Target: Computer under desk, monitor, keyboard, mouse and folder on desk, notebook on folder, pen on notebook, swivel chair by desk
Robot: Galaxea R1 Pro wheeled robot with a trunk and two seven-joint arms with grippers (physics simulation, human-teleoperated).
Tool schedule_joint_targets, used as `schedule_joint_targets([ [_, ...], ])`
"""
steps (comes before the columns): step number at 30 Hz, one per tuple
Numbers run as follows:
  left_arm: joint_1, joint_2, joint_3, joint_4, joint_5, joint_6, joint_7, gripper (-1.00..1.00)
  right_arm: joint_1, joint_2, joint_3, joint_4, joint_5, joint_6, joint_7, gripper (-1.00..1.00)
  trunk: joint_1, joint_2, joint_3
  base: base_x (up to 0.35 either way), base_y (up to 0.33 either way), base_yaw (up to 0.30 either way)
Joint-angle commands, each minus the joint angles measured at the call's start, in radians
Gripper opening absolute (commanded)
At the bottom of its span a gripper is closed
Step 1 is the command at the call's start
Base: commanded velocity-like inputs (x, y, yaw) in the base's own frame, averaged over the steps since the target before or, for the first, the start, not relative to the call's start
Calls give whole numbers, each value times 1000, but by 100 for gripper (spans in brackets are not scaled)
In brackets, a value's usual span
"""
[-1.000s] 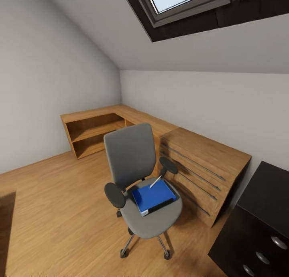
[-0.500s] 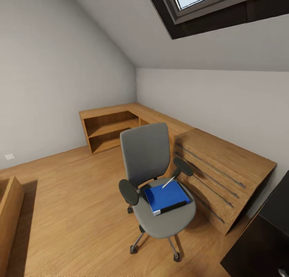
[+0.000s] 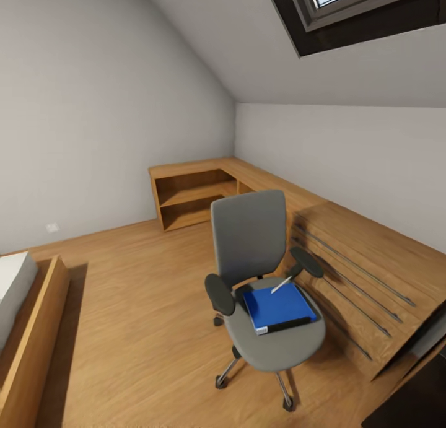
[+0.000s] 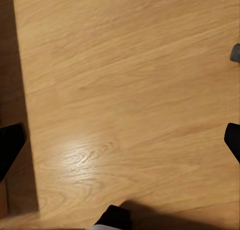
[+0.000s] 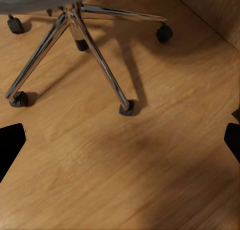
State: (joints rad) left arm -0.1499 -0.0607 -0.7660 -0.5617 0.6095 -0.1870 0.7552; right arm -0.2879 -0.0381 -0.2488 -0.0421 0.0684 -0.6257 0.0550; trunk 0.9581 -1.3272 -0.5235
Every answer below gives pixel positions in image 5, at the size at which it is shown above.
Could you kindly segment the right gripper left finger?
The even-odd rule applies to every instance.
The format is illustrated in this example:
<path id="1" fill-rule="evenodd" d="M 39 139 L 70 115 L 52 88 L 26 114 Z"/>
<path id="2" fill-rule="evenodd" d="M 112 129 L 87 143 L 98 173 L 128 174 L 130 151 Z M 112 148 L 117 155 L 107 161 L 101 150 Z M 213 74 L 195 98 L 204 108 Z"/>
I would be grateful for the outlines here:
<path id="1" fill-rule="evenodd" d="M 26 142 L 22 123 L 0 128 L 0 183 Z"/>

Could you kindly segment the swivel chair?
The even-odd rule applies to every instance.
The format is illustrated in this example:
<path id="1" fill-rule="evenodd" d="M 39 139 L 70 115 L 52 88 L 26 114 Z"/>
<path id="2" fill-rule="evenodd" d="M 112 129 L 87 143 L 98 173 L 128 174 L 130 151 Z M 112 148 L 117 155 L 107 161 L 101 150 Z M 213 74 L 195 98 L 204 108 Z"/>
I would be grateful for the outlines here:
<path id="1" fill-rule="evenodd" d="M 164 15 L 117 9 L 83 3 L 84 0 L 0 0 L 0 15 L 7 15 L 7 24 L 15 34 L 23 31 L 23 25 L 13 15 L 34 15 L 58 17 L 46 37 L 36 49 L 32 57 L 17 76 L 5 94 L 12 107 L 20 108 L 28 105 L 29 99 L 24 91 L 19 91 L 28 77 L 55 45 L 62 34 L 70 28 L 78 50 L 84 52 L 90 48 L 119 102 L 119 114 L 131 117 L 135 102 L 125 97 L 121 87 L 102 56 L 98 46 L 89 33 L 84 20 L 115 20 L 161 23 L 156 32 L 157 39 L 163 43 L 173 36 L 172 29 L 166 25 L 168 18 Z"/>

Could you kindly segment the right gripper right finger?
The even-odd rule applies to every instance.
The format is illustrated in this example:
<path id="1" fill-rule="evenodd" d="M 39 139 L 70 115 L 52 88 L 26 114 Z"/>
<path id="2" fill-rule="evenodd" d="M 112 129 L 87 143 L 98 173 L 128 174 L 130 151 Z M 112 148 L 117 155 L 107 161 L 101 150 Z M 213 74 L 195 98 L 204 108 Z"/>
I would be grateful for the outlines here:
<path id="1" fill-rule="evenodd" d="M 229 123 L 227 125 L 224 141 L 240 162 L 240 125 Z"/>

